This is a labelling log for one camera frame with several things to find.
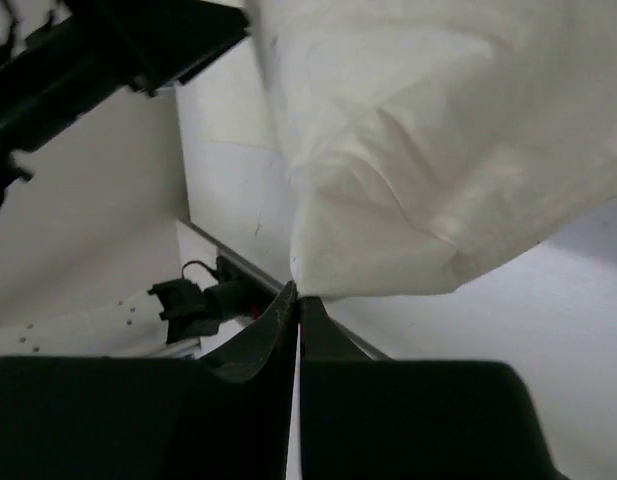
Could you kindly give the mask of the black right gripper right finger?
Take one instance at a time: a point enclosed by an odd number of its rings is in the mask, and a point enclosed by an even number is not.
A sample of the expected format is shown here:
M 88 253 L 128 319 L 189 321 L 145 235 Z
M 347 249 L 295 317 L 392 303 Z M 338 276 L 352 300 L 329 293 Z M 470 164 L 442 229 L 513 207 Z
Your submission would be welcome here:
M 493 361 L 374 360 L 299 304 L 306 479 L 556 479 L 529 391 Z

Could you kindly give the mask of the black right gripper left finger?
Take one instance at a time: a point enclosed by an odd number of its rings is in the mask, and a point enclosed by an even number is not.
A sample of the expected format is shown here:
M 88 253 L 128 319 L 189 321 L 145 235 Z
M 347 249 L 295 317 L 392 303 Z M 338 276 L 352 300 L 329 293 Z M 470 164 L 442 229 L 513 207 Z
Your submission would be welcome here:
M 0 358 L 0 479 L 282 479 L 296 288 L 197 360 Z

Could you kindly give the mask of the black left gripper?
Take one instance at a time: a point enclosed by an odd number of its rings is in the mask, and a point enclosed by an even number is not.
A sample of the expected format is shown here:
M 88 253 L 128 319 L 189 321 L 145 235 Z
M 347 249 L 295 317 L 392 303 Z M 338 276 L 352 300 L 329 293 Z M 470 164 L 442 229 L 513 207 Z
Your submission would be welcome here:
M 250 26 L 243 9 L 208 1 L 57 1 L 17 51 L 19 15 L 1 6 L 0 209 L 33 177 L 14 153 L 39 150 L 121 88 L 154 97 L 188 83 Z

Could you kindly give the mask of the white t-shirt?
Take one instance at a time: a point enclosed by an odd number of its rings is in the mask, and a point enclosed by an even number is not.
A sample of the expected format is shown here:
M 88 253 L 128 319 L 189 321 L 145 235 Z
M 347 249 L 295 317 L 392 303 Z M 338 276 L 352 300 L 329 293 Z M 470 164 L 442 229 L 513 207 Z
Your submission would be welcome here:
M 456 290 L 617 198 L 617 1 L 251 1 L 302 296 Z

